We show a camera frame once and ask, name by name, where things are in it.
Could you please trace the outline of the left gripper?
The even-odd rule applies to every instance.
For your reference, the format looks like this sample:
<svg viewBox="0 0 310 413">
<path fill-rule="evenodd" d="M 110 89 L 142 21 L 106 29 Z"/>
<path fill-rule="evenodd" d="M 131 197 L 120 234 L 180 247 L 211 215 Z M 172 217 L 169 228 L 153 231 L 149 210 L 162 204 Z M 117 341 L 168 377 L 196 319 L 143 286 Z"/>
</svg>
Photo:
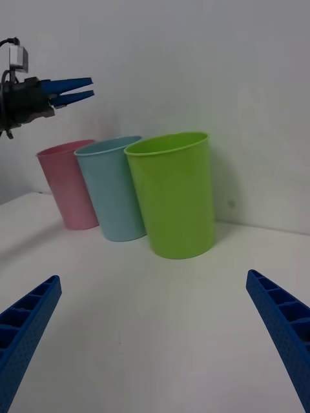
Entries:
<svg viewBox="0 0 310 413">
<path fill-rule="evenodd" d="M 60 95 L 92 84 L 91 77 L 54 81 L 40 81 L 36 77 L 30 77 L 20 83 L 6 81 L 1 85 L 1 131 L 19 128 L 41 117 L 53 117 L 54 108 L 62 108 L 93 97 L 93 90 Z M 58 96 L 49 100 L 47 95 Z"/>
</svg>

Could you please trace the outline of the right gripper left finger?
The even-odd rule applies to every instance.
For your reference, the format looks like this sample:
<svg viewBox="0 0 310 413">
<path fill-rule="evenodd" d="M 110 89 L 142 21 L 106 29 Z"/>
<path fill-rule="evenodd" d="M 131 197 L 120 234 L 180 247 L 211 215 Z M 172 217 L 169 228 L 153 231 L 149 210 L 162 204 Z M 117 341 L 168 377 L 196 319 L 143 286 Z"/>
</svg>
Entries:
<svg viewBox="0 0 310 413">
<path fill-rule="evenodd" d="M 0 316 L 0 412 L 8 412 L 61 297 L 53 275 Z"/>
</svg>

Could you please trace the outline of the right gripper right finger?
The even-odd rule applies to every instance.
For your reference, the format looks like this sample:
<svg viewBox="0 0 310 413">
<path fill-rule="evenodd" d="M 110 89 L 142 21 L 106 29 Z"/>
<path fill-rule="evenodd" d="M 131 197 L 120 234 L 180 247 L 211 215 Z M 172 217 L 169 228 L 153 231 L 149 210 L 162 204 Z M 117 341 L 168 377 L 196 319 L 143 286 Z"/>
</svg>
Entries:
<svg viewBox="0 0 310 413">
<path fill-rule="evenodd" d="M 255 270 L 248 271 L 246 290 L 268 330 L 304 410 L 309 412 L 309 307 Z"/>
</svg>

